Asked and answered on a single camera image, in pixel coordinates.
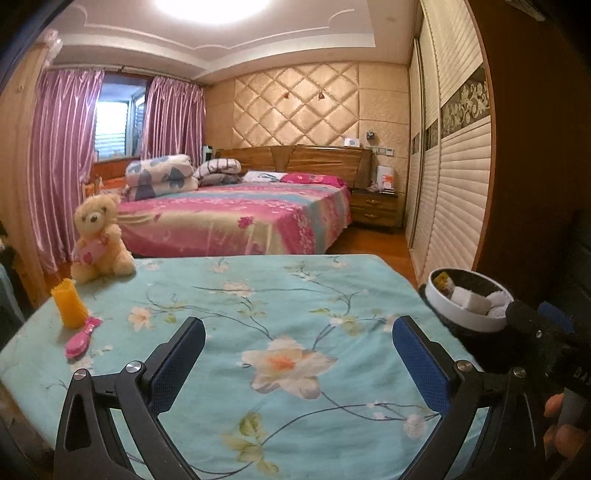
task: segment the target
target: pillow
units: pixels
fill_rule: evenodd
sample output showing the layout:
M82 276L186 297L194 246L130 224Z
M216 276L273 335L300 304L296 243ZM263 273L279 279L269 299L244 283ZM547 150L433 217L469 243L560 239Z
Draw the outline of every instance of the pillow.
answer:
M332 185L338 189L347 186L347 182L334 175L314 175L312 173L288 173L281 181L283 183Z
M249 170L246 175L242 177L242 181L258 181L258 182L272 182L280 181L285 177L287 173L281 173L278 171L260 171L260 170Z

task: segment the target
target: window blinds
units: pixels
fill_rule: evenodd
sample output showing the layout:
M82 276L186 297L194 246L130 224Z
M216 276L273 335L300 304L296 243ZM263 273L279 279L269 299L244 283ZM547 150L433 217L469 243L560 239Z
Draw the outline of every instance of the window blinds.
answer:
M95 150L99 159L125 156L126 102L98 102L96 105Z

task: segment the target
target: wall socket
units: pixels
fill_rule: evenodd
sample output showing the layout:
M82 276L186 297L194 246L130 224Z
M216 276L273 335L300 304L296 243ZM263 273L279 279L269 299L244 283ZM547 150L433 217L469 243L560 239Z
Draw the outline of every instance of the wall socket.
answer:
M371 150L376 155L386 155L387 157L394 156L394 149L393 148L385 148L385 147L365 147L368 150Z

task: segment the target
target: finger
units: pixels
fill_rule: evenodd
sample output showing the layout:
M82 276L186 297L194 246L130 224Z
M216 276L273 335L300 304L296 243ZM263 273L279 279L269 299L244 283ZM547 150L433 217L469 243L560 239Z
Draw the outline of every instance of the finger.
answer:
M544 433L544 450L546 452L546 458L550 457L554 450L554 437L556 436L556 425L552 425L546 433Z
M562 425L554 436L556 450L566 458L573 459L583 446L587 434L572 425Z
M554 395L550 397L546 402L546 408L544 410L544 417L547 419L555 417L560 413L560 409L562 408L562 403L564 401L564 394L561 393L560 395Z

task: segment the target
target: nightstand drawer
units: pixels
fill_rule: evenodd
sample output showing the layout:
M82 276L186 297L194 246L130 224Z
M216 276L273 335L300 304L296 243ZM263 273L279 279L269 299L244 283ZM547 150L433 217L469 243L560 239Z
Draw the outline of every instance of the nightstand drawer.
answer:
M375 226L396 226L396 212L374 210L373 208L359 208L351 207L351 216L354 222L365 223L366 225Z
M355 190L351 195L351 206L395 212L398 207L398 198L394 195L361 193Z

